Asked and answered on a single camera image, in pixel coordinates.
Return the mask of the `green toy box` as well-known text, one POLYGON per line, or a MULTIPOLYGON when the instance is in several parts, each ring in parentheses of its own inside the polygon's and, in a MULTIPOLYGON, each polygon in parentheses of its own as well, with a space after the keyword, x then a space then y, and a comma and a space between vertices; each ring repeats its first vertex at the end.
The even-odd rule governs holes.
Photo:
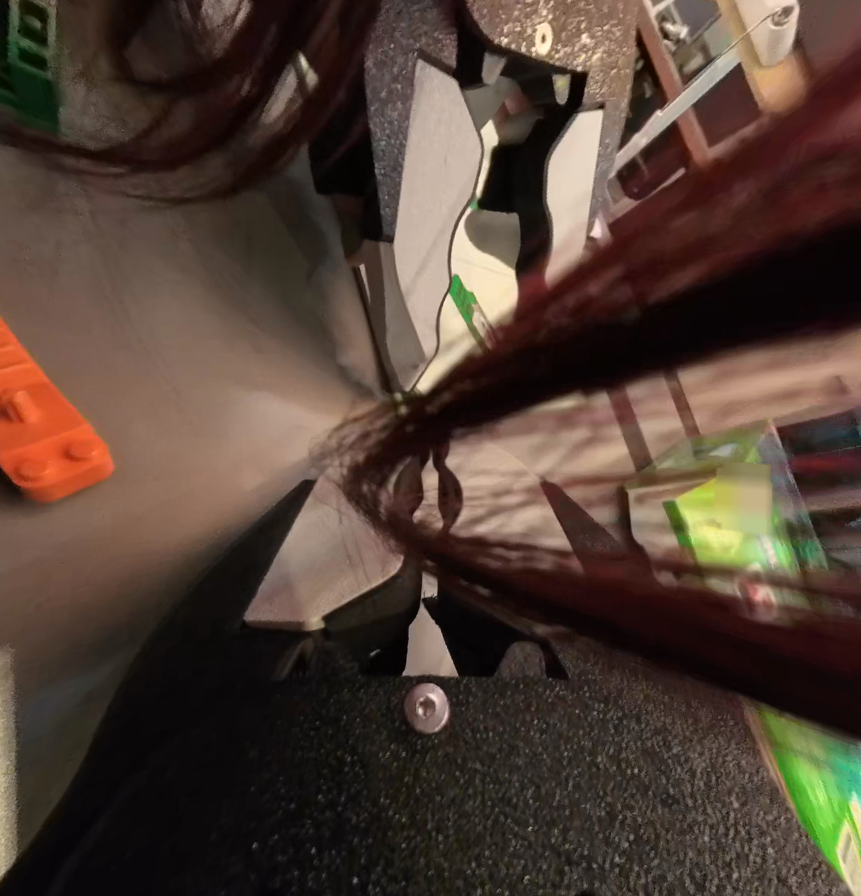
POLYGON ((685 439, 627 480, 630 532, 678 582, 740 599, 775 620, 814 609, 792 588, 828 563, 772 421, 685 439))
POLYGON ((747 716, 800 824, 861 895, 861 742, 761 705, 747 716))

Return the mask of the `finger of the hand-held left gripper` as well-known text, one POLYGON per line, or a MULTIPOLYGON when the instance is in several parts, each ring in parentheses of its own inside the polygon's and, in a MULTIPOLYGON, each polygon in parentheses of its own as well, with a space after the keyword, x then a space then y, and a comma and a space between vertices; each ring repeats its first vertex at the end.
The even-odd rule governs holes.
POLYGON ((360 250, 361 298, 384 392, 429 388, 459 353, 482 342, 452 297, 453 249, 481 157, 457 81, 417 61, 394 235, 360 250))
POLYGON ((497 125, 481 209, 517 220, 518 280, 556 280, 581 258, 593 220, 603 108, 581 73, 514 77, 522 102, 497 125))

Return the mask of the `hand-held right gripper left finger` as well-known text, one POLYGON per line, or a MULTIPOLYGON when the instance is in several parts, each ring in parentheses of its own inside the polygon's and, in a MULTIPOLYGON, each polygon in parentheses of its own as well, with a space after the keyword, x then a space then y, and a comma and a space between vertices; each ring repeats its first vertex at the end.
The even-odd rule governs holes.
POLYGON ((245 610, 253 629, 323 636, 361 665, 402 647, 395 673, 437 673, 437 625, 422 605, 434 594, 418 564, 393 551, 318 475, 245 610))

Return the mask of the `white stand with tan band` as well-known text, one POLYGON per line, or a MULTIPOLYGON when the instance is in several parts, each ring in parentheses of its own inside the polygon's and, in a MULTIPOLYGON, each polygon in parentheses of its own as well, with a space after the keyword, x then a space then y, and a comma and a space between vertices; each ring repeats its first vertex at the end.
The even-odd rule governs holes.
POLYGON ((792 1, 641 2, 611 218, 726 156, 802 99, 799 16, 792 1))

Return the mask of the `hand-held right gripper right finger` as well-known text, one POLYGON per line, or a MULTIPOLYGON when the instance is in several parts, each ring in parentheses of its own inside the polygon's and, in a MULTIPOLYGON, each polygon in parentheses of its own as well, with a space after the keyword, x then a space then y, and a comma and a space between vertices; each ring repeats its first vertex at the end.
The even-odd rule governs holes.
POLYGON ((582 583, 588 550, 576 555, 553 503, 576 517, 580 536, 592 519, 555 484, 492 443, 455 459, 462 509, 455 559, 438 568, 427 614, 441 631, 455 670, 466 677, 567 678, 576 634, 563 623, 555 582, 582 583))

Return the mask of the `person's dark red hair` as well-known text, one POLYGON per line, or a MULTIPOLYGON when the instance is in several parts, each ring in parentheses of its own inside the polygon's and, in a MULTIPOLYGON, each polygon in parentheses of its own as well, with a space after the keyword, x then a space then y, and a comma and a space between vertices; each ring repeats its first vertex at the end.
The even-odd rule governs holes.
MULTIPOLYGON (((105 2, 98 55, 142 119, 122 140, 55 138, 0 120, 0 143, 98 175, 203 172, 169 202, 256 185, 343 111, 380 2, 105 2)), ((810 99, 637 211, 626 231, 537 287, 491 350, 401 410, 358 420, 347 501, 404 553, 478 598, 861 740, 861 621, 801 611, 757 621, 737 601, 651 574, 580 577, 558 552, 452 532, 462 509, 438 471, 439 526, 415 521, 421 474, 451 442, 572 393, 861 327, 861 45, 810 99)))

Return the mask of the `green brick build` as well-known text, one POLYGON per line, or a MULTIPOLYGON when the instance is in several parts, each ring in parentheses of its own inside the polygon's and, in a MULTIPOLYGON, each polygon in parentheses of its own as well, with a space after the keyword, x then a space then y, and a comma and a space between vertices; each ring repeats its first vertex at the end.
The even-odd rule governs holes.
POLYGON ((57 2, 0 1, 0 111, 58 134, 60 52, 57 2))

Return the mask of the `brick instruction booklet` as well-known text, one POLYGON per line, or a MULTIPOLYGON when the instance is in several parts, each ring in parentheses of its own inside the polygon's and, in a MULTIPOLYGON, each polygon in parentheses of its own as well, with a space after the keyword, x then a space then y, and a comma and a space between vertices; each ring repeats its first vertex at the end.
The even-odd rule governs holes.
POLYGON ((472 203, 459 222, 450 253, 451 279, 441 336, 471 348, 492 345, 498 327, 514 315, 519 219, 472 203))

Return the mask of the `grey desk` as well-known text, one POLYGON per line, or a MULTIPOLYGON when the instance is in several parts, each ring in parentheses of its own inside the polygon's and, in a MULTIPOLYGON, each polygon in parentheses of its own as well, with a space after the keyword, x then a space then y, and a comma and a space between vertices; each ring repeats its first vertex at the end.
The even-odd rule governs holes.
POLYGON ((0 148, 0 315, 115 463, 51 505, 0 476, 0 877, 141 643, 366 394, 359 302, 307 180, 154 207, 0 148))

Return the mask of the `orange brick separator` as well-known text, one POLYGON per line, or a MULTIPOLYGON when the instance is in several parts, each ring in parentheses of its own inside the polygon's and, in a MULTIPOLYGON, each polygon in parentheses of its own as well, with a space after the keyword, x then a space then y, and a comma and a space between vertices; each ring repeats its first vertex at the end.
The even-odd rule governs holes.
POLYGON ((0 470, 50 504, 112 476, 111 452, 0 316, 0 470))

